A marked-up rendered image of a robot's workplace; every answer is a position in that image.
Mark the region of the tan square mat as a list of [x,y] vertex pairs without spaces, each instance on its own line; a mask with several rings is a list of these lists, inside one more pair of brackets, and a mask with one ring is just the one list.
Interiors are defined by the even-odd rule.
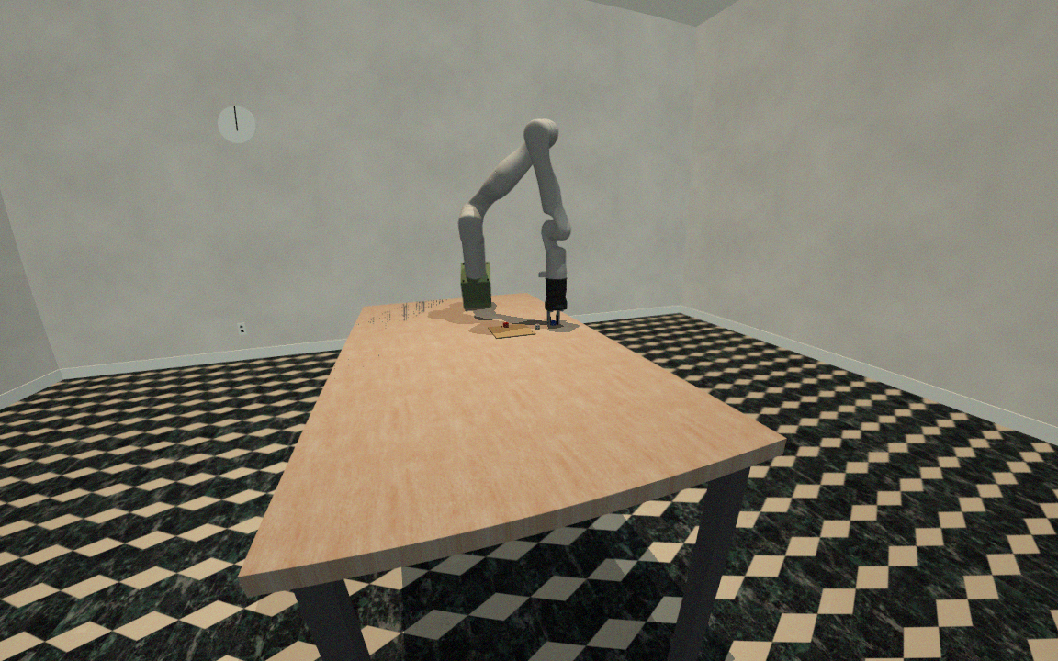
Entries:
[[508,328],[503,326],[488,327],[490,333],[494,334],[496,339],[511,338],[511,336],[526,336],[535,335],[532,328],[526,327],[526,325],[509,325]]

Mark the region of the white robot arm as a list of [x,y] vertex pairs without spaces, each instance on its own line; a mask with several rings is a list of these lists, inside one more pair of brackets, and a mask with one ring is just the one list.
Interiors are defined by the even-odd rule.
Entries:
[[545,242],[546,264],[550,267],[566,264],[566,250],[559,247],[557,241],[569,239],[571,226],[562,205],[561,187],[557,182],[557,175],[549,157],[549,148],[557,143],[558,126],[553,120],[534,118],[526,124],[523,136],[523,145],[497,164],[494,172],[487,177],[481,189],[473,196],[473,199],[467,201],[466,206],[459,212],[459,239],[462,241],[463,256],[466,256],[467,279],[481,279],[486,275],[484,215],[497,199],[511,192],[532,166],[540,187],[542,209],[547,215],[553,215],[553,220],[545,221],[541,229]]

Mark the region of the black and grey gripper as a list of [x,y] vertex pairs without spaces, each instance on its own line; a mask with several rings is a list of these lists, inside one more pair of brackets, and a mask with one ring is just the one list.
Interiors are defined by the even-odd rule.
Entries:
[[567,267],[546,265],[545,272],[539,273],[540,277],[546,280],[546,301],[547,326],[551,326],[550,312],[557,311],[557,325],[561,325],[561,312],[567,309]]

